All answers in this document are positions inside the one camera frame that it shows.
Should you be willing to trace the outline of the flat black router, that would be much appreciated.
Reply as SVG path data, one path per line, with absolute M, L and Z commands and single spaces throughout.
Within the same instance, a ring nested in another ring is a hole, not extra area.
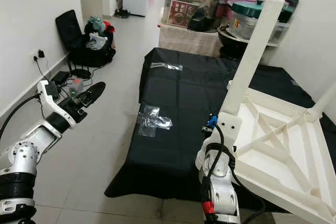
M 77 78 L 81 78 L 81 79 L 90 79 L 91 78 L 91 72 L 88 70 L 79 70 L 79 69 L 75 69 L 70 71 L 70 73 L 73 76 L 77 76 Z

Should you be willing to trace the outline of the beige cloth covered table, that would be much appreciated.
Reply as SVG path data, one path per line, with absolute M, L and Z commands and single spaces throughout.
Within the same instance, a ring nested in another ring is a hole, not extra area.
M 184 53 L 218 58 L 223 46 L 218 33 L 204 33 L 182 27 L 158 24 L 159 47 Z

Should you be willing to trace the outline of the clear plastic storage box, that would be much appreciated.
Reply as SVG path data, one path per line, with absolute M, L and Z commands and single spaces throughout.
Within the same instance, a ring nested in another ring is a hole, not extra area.
M 233 13 L 227 30 L 231 35 L 249 41 L 257 23 L 258 19 L 256 18 Z M 284 36 L 288 28 L 289 25 L 287 23 L 276 22 L 276 26 L 269 38 L 269 44 L 279 44 L 279 40 Z

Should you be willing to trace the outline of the open black suitcase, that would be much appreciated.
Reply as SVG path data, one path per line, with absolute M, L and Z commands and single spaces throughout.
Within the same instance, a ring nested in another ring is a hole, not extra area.
M 70 63 L 84 67 L 103 67 L 110 63 L 116 54 L 113 46 L 114 33 L 108 33 L 105 30 L 100 32 L 100 36 L 108 37 L 107 44 L 100 50 L 87 49 L 86 42 L 89 39 L 89 33 L 96 32 L 90 30 L 87 24 L 84 30 L 81 30 L 77 16 L 74 10 L 69 10 L 55 18 L 59 37 L 69 51 L 68 59 Z

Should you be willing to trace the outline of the crumpled clear plastic bag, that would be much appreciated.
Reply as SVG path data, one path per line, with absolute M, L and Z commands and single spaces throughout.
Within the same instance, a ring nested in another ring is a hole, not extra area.
M 159 107 L 142 105 L 137 116 L 136 134 L 155 137 L 156 129 L 170 130 L 173 122 L 169 117 L 161 116 L 160 111 Z

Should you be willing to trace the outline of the black wok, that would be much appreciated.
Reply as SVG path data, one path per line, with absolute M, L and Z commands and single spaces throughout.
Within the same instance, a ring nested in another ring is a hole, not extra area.
M 226 28 L 228 28 L 228 25 L 218 27 L 217 29 L 218 37 L 222 44 L 220 56 L 226 59 L 241 60 L 249 41 L 231 35 L 226 31 Z

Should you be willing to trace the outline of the white plastic bag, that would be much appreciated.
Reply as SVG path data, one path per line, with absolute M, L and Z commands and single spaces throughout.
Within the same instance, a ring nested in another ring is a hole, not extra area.
M 100 36 L 99 33 L 89 33 L 89 39 L 86 42 L 87 49 L 91 50 L 100 50 L 102 49 L 108 42 L 108 37 Z

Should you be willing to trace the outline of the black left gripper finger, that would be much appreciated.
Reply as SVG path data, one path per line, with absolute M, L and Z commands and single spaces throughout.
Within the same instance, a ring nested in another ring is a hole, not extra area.
M 81 93 L 81 104 L 84 108 L 88 108 L 91 104 L 94 104 L 106 88 L 105 82 L 97 82 L 87 88 L 86 91 Z
M 84 105 L 91 105 L 96 102 L 101 96 L 101 84 L 95 83 L 91 85 L 86 91 L 80 93 L 74 98 L 74 102 L 79 102 Z

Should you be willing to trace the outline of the black cloth cover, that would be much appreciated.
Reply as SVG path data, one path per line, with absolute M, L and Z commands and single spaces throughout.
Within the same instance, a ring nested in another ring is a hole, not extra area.
M 182 65 L 182 71 L 151 68 L 153 62 Z M 156 47 L 142 64 L 141 105 L 159 107 L 173 122 L 155 137 L 130 135 L 125 162 L 105 190 L 106 197 L 139 194 L 161 199 L 200 201 L 195 155 L 204 140 L 202 126 L 218 113 L 226 85 L 238 67 L 233 59 L 211 58 Z

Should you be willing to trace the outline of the black mop head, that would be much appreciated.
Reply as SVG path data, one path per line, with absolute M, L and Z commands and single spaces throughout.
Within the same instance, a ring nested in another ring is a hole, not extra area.
M 125 19 L 130 17 L 130 13 L 128 13 L 128 11 L 125 9 L 118 9 L 115 11 L 114 16 Z

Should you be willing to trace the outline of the flat clear plastic strip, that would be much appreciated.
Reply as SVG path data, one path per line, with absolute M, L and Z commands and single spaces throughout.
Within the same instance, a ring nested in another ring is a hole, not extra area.
M 165 68 L 168 70 L 182 71 L 183 66 L 180 64 L 172 64 L 166 62 L 153 62 L 150 64 L 151 68 Z

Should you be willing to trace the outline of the teal plush toy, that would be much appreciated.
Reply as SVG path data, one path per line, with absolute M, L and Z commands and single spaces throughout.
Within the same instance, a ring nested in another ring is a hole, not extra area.
M 96 31 L 96 32 L 103 32 L 107 25 L 101 20 L 101 18 L 97 16 L 90 16 L 87 21 L 87 27 L 89 27 L 90 30 Z

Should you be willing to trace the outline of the white plastic table top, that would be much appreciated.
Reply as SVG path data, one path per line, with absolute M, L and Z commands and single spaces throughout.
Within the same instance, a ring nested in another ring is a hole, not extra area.
M 312 224 L 336 224 L 336 171 L 311 109 L 247 88 L 234 184 Z

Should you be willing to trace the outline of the wall socket with black plugs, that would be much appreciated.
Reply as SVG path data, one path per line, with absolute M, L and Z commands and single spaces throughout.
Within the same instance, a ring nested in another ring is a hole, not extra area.
M 39 59 L 45 58 L 44 51 L 41 49 L 38 49 L 36 52 L 32 54 L 33 61 L 38 61 Z

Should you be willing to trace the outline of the black power adapter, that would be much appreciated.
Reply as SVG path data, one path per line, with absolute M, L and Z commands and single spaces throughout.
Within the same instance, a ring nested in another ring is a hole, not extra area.
M 70 72 L 69 71 L 59 71 L 58 73 L 56 73 L 51 80 L 54 83 L 57 83 L 58 85 L 61 85 L 62 83 L 67 82 L 67 80 L 69 80 L 70 78 Z

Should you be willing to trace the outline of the grey charger with red label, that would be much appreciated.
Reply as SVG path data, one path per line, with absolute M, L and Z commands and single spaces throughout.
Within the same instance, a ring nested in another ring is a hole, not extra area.
M 83 90 L 83 82 L 81 78 L 76 78 L 68 85 L 70 96 L 76 97 Z

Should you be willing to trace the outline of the green pot lid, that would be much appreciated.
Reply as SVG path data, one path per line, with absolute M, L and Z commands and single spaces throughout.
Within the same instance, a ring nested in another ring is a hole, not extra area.
M 237 1 L 232 5 L 232 11 L 240 15 L 245 15 L 251 18 L 259 18 L 263 9 L 264 1 L 256 0 L 255 3 L 247 1 Z M 284 6 L 279 13 L 278 21 L 281 23 L 287 23 L 291 18 L 295 8 L 291 6 Z

